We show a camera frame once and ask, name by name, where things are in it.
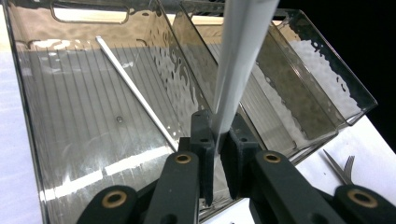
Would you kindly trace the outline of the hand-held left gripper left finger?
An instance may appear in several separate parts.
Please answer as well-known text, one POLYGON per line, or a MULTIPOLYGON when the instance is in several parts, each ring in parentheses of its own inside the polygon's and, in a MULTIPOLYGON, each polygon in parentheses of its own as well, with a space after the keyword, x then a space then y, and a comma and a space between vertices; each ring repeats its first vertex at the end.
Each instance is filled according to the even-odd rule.
POLYGON ((206 205, 213 203, 215 143, 210 129, 211 114, 200 110, 191 116, 191 151, 199 158, 200 194, 206 205))

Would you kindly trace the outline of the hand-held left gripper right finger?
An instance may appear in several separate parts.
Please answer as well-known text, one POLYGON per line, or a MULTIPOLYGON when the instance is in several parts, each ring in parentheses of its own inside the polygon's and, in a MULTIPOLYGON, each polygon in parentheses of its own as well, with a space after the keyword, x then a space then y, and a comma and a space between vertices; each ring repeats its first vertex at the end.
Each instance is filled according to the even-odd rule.
POLYGON ((261 149, 244 118, 237 113, 228 131, 220 159, 233 200, 250 196, 254 176, 250 164, 261 149))

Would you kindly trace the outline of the smoky clear plastic bin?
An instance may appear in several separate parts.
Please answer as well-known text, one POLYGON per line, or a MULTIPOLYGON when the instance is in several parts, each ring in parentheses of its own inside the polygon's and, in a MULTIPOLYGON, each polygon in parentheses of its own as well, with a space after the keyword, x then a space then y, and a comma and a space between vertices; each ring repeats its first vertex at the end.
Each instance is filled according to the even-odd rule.
POLYGON ((101 36, 177 142, 205 99, 161 0, 3 0, 47 224, 76 224, 113 185, 142 189, 173 149, 100 49, 101 36))
MULTIPOLYGON (((203 95, 214 101, 222 36, 222 3, 184 0, 173 27, 203 95)), ((238 112, 265 149, 304 159, 337 134, 329 98, 294 50, 269 26, 238 112)))
POLYGON ((373 95, 300 9, 279 8, 275 20, 291 48, 290 57, 308 72, 303 81, 338 131, 377 106, 373 95))

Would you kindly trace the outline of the white chopstick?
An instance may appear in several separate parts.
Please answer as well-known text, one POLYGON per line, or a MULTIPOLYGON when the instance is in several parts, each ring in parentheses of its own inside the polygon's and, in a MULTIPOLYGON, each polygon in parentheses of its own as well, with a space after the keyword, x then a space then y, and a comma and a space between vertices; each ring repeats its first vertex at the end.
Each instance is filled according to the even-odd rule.
POLYGON ((161 120, 158 118, 158 116, 155 114, 153 109, 150 107, 149 103, 145 99, 145 97, 142 95, 140 90, 136 87, 134 82, 131 80, 127 72, 124 70, 122 65, 120 64, 119 60, 116 58, 116 56, 113 54, 109 46, 107 45, 106 41, 101 37, 97 36, 95 38, 96 42, 99 44, 100 49, 102 52, 107 56, 111 64, 114 66, 114 68, 117 70, 121 78, 124 80, 126 85, 129 87, 131 92, 134 94, 135 98, 138 100, 138 102, 143 106, 145 111, 148 113, 148 116, 151 118, 151 120, 155 123, 159 131, 162 133, 162 135, 165 137, 169 145, 173 150, 177 150, 178 144, 177 142, 173 139, 173 137, 170 135, 170 133, 166 130, 164 127, 163 123, 161 120))
POLYGON ((230 130, 279 0, 226 0, 212 132, 219 147, 230 130))

